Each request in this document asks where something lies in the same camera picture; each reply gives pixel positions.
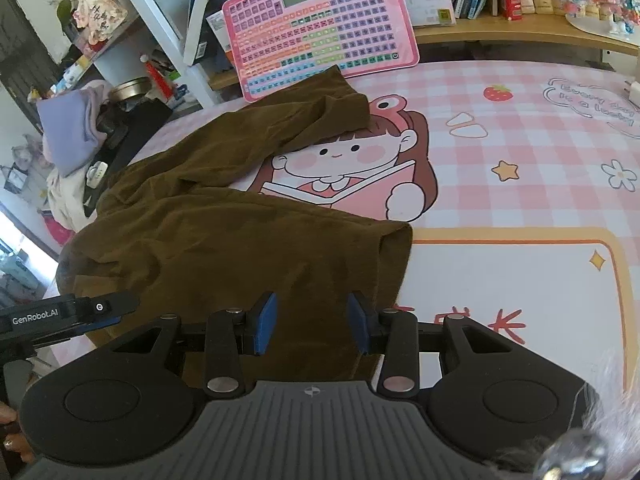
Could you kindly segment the person's left hand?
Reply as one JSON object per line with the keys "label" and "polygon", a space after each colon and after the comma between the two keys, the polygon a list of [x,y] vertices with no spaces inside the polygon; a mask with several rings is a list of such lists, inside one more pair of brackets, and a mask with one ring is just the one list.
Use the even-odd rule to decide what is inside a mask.
{"label": "person's left hand", "polygon": [[10,453],[21,457],[21,461],[30,464],[35,460],[35,453],[22,433],[18,413],[8,404],[0,403],[0,424],[4,437],[3,447]]}

